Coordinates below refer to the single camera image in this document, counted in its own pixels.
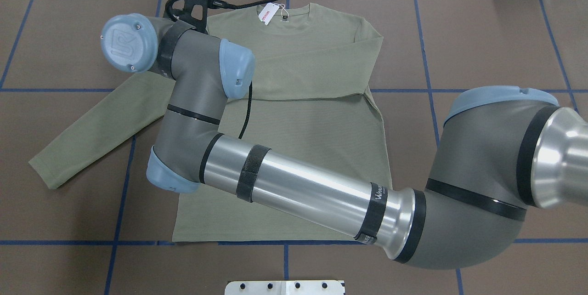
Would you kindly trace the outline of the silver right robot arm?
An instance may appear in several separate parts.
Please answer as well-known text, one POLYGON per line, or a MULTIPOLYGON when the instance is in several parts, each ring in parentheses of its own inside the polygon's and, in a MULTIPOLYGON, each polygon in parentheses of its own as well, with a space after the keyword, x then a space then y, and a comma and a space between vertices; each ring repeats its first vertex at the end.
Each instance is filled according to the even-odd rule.
POLYGON ((541 90, 483 86, 452 104, 425 189, 399 192, 321 169, 218 131, 255 58, 179 19, 115 16, 106 59, 175 81, 147 179, 177 193, 206 184, 382 247, 426 269, 474 266, 520 233, 527 207, 587 205, 587 122, 541 90))

